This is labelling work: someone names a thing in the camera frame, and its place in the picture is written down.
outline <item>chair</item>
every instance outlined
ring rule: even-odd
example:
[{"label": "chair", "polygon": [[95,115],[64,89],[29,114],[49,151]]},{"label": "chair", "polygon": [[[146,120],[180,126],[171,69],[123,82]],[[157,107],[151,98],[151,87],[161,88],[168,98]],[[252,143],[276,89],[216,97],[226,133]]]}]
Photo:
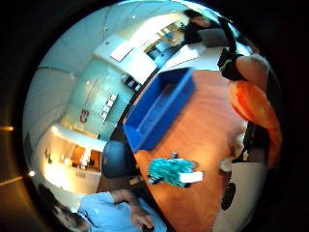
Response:
[{"label": "chair", "polygon": [[118,178],[138,174],[136,161],[127,144],[108,141],[102,154],[101,170],[106,178]]}]

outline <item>toy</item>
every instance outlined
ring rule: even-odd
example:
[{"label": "toy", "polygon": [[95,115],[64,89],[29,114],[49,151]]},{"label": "toy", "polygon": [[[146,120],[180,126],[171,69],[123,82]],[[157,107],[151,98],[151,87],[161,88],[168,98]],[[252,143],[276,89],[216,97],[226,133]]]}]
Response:
[{"label": "toy", "polygon": [[149,184],[155,185],[165,182],[173,186],[187,188],[189,183],[181,180],[183,173],[193,173],[195,162],[178,158],[178,154],[173,152],[170,159],[154,159],[149,166]]}]

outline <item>orange table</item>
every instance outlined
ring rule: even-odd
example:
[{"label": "orange table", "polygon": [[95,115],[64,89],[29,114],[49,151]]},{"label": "orange table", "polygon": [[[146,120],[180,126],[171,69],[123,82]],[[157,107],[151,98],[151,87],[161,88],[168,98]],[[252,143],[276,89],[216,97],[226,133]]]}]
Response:
[{"label": "orange table", "polygon": [[152,151],[135,154],[146,182],[149,163],[157,158],[170,158],[173,151],[180,158],[198,162],[195,171],[205,172],[204,180],[190,188],[147,184],[177,232],[205,232],[211,228],[229,178],[219,172],[218,164],[230,156],[241,125],[227,99],[227,80],[220,72],[194,71],[192,76],[196,91],[169,130]]}]

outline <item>person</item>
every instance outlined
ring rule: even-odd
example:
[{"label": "person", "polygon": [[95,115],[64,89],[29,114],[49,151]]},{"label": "person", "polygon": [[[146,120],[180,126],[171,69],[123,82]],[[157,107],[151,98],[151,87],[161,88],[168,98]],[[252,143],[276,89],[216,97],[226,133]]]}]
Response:
[{"label": "person", "polygon": [[195,44],[200,42],[202,39],[197,33],[199,30],[219,27],[219,24],[216,22],[205,18],[202,14],[191,9],[185,10],[183,13],[189,18],[188,24],[183,29],[184,44]]},{"label": "person", "polygon": [[267,130],[270,137],[267,167],[279,160],[282,133],[278,118],[267,98],[270,66],[259,54],[243,56],[223,50],[218,61],[222,75],[228,78],[228,96],[233,109],[244,119]]},{"label": "person", "polygon": [[270,70],[267,60],[258,54],[242,56],[223,52],[221,57],[218,66],[222,75],[230,79],[231,104],[248,124],[240,155],[219,163],[221,170],[232,174],[211,231],[235,232],[241,231],[254,213],[267,169],[278,160],[281,131],[266,97]]},{"label": "person", "polygon": [[128,189],[85,195],[77,213],[53,198],[53,212],[71,231],[79,232],[165,232],[167,227],[155,210]]}]

